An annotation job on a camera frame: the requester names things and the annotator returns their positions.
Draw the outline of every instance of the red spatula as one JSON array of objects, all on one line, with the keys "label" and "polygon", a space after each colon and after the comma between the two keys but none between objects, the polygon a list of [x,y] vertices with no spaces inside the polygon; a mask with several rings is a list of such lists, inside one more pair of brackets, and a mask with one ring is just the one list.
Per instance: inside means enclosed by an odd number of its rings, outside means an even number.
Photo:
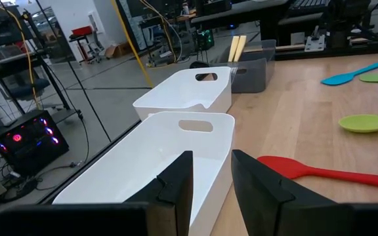
[{"label": "red spatula", "polygon": [[295,179],[301,176],[321,176],[337,180],[369,184],[378,187],[378,175],[374,174],[360,174],[308,167],[296,160],[285,157],[263,156],[258,157],[257,160],[289,179]]}]

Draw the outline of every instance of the white plastic bin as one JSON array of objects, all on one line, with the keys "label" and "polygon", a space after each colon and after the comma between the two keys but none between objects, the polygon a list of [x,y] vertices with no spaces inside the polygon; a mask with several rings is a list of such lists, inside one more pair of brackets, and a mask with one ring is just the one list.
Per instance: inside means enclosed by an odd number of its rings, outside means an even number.
[{"label": "white plastic bin", "polygon": [[67,186],[53,204],[122,203],[183,151],[193,151],[189,235],[208,236],[232,183],[234,123],[231,115],[223,113],[167,111],[151,115]]},{"label": "white plastic bin", "polygon": [[[161,111],[226,113],[231,106],[231,68],[184,69],[176,72],[134,102],[140,119]],[[217,75],[215,81],[197,81],[196,75]]]}]

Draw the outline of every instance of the concrete floor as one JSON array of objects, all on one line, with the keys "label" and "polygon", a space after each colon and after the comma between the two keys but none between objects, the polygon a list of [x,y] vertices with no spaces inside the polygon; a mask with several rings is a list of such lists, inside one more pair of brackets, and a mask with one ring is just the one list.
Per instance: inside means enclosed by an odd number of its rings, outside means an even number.
[{"label": "concrete floor", "polygon": [[[372,24],[376,25],[375,31],[378,31],[378,10],[374,12],[374,15]],[[215,33],[215,46],[208,50],[209,60],[217,57],[231,43],[232,35],[246,34],[247,39],[250,40],[256,35],[258,30],[255,24],[250,22],[242,24],[238,29],[232,31],[219,31]],[[260,35],[254,39],[254,41],[256,40],[260,40]],[[149,86],[144,80],[138,63],[136,60],[130,60],[131,58],[132,56],[128,55],[114,60],[105,60],[100,64],[73,65],[111,139],[119,136],[138,120],[138,115],[133,109],[132,103],[148,92],[146,87]],[[195,60],[196,56],[193,56],[185,63],[173,64],[159,69],[147,69],[147,71],[153,83],[158,85],[174,72],[187,69]],[[80,86],[68,65],[55,65],[53,66],[53,70],[66,87],[66,91],[63,93],[67,92],[75,107],[83,112],[84,122],[89,133],[89,153],[91,158],[96,152],[106,146],[109,141],[103,133],[95,114],[86,101],[84,93],[80,90]],[[60,103],[60,99],[52,87],[45,89],[42,101],[43,103]],[[24,109],[28,109],[30,104],[30,101],[21,102]],[[13,113],[15,117],[19,116],[14,105],[11,102],[7,103],[1,93],[0,106],[10,115]],[[9,118],[2,112],[1,108],[0,117],[3,117],[4,121],[9,121]],[[78,117],[74,115],[58,124],[58,127],[65,136],[70,150],[47,166],[45,170],[68,165],[71,162],[82,161],[86,156],[85,133]],[[75,171],[76,168],[63,168],[50,172],[43,176],[43,182],[40,183],[39,187],[55,186]],[[13,205],[33,204],[49,191],[33,191],[31,194],[17,201],[0,205],[0,211]]]}]

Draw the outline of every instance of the wooden table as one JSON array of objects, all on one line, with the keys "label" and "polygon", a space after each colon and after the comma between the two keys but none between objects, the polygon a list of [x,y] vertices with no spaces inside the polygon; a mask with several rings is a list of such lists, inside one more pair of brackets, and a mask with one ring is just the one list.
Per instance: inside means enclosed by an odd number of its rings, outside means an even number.
[{"label": "wooden table", "polygon": [[[378,133],[342,130],[346,115],[378,114],[378,83],[329,87],[320,80],[378,61],[378,54],[276,62],[269,87],[259,94],[235,94],[234,149],[252,157],[277,155],[313,167],[378,174]],[[378,73],[378,69],[369,73]],[[378,202],[378,187],[307,176],[296,180],[337,202]],[[247,235],[231,187],[211,235]]]}]

